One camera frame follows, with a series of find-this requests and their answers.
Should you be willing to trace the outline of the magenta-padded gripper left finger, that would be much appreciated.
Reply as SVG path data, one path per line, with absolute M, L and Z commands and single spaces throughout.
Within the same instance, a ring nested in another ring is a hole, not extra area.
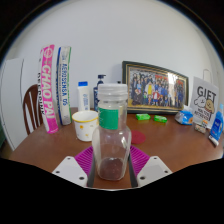
M 82 187 L 92 187 L 95 176 L 93 148 L 88 147 L 76 156 L 66 156 L 53 174 Z

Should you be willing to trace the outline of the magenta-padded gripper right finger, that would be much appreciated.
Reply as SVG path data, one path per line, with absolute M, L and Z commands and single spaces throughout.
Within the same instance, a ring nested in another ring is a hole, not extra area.
M 143 187 L 172 173 L 158 156 L 149 156 L 137 147 L 130 147 L 129 172 L 131 186 Z

